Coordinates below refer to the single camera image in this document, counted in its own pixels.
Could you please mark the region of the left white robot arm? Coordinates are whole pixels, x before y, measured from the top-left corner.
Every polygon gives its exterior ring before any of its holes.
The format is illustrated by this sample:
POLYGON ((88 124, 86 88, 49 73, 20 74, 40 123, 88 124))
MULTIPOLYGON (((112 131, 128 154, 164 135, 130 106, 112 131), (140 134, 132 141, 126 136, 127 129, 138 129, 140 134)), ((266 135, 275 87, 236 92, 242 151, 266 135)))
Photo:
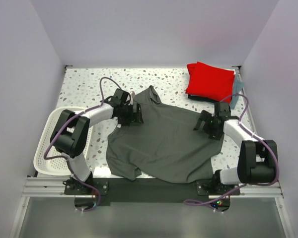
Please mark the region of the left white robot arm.
POLYGON ((93 182, 88 179, 91 171, 83 154, 89 129, 113 118, 117 118, 120 125, 144 123, 140 103, 134 102, 131 94, 122 89, 116 89, 113 96, 102 98, 99 106, 75 112, 65 109, 57 120, 44 159, 54 159, 47 156, 54 147, 65 159, 71 175, 77 180, 75 188, 81 194, 89 194, 93 189, 93 182))

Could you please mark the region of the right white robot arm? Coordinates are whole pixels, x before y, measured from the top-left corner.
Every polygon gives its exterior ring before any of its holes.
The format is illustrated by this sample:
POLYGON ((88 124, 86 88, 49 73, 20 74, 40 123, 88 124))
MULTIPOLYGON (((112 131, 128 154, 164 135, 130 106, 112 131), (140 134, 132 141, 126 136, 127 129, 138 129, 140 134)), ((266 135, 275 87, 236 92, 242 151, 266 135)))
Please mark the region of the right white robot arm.
POLYGON ((213 114, 201 111, 194 130, 202 129, 210 139, 220 140, 225 134, 240 148, 235 168, 218 170, 211 183, 212 191, 222 195, 229 185, 273 185, 279 178, 277 144, 265 140, 248 129, 237 116, 231 114, 228 103, 215 104, 213 114))

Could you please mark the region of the grey t shirt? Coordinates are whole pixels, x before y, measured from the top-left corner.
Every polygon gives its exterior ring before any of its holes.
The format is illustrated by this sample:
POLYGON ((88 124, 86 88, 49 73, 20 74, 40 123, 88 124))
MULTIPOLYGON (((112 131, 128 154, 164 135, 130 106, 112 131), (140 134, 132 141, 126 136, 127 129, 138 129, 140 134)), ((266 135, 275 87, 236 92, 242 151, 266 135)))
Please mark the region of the grey t shirt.
POLYGON ((162 103, 153 86, 138 93, 143 124, 132 123, 108 135, 106 161, 111 174, 135 180, 142 173, 170 183, 210 179, 211 157, 223 139, 194 130, 199 113, 162 103))

